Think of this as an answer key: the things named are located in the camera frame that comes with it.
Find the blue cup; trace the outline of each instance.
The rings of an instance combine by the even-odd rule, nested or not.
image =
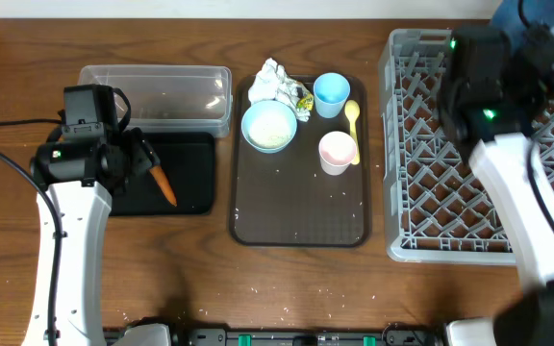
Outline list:
[[[350,84],[339,73],[325,73],[315,80],[315,110],[321,117],[337,116],[349,95]]]

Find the pink cup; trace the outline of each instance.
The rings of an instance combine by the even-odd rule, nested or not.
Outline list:
[[[318,150],[324,172],[338,176],[356,157],[356,141],[346,133],[334,131],[324,135],[319,142]]]

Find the white cloth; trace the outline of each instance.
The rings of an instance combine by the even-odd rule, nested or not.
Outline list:
[[[309,93],[302,83],[288,77],[284,66],[269,58],[262,66],[262,70],[256,74],[254,85],[249,88],[249,101],[252,105],[265,100],[279,101],[290,107],[298,120],[308,121],[309,110],[297,107],[300,101],[298,97],[300,87],[304,94]]]

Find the wooden table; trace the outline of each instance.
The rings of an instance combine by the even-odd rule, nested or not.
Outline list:
[[[104,245],[105,326],[163,315],[185,327],[373,329],[491,315],[520,296],[514,268],[397,263],[386,253],[377,62],[396,28],[455,21],[0,20],[0,120],[56,118],[88,64],[225,65],[235,86],[273,57],[290,74],[338,70],[366,86],[373,232],[356,250],[258,249],[226,229],[232,135],[217,141],[213,211],[116,218]],[[51,126],[0,128],[0,150],[29,167]],[[35,192],[0,162],[0,344],[29,323],[38,262]]]

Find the light blue cup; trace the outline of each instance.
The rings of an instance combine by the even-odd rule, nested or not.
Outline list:
[[[252,125],[257,121],[265,121],[267,117],[278,117],[285,121],[286,128],[288,129],[287,132],[289,132],[286,135],[289,136],[289,139],[280,146],[263,147],[261,143],[255,142],[253,138],[250,137],[249,131]],[[256,148],[256,150],[261,153],[274,154],[282,151],[290,144],[296,134],[297,126],[296,115],[294,115],[294,111],[292,111],[290,107],[278,101],[261,101],[251,106],[245,112],[240,122],[240,131],[245,140],[247,140],[252,147]]]
[[[321,117],[337,116],[349,95],[350,84],[339,73],[325,73],[315,80],[315,110]]]

